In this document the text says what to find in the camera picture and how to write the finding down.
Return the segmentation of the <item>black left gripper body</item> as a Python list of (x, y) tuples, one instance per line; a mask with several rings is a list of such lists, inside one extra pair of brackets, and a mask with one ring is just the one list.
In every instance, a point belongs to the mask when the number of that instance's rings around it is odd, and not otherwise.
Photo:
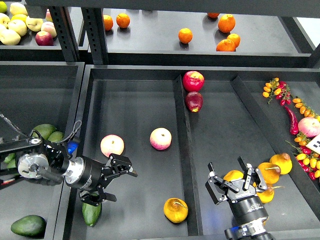
[(103, 202), (104, 189), (113, 179), (127, 174), (132, 162), (126, 156), (112, 153), (107, 163), (101, 163), (85, 156), (78, 156), (69, 162), (65, 181), (69, 187), (79, 190), (80, 200), (95, 206)]

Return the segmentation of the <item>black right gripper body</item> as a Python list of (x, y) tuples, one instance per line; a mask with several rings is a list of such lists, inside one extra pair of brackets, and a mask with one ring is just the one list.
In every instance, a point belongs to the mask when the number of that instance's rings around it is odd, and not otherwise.
[(215, 173), (215, 176), (208, 176), (205, 187), (214, 204), (228, 202), (238, 225), (264, 225), (269, 215), (257, 193), (264, 192), (267, 184), (258, 168), (247, 167), (243, 174), (242, 179), (229, 182)]

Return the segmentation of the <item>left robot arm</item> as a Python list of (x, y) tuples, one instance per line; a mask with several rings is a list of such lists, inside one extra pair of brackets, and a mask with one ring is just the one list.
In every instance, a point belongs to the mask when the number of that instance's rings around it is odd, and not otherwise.
[(16, 153), (16, 172), (26, 179), (47, 179), (59, 185), (62, 181), (79, 190), (83, 203), (98, 206), (117, 198), (105, 192), (113, 179), (128, 174), (137, 177), (128, 157), (112, 153), (107, 163), (85, 156), (72, 156), (69, 143), (80, 129), (82, 121), (74, 123), (71, 134), (54, 143), (46, 140), (39, 131), (32, 130), (23, 139), (0, 143), (0, 158)]

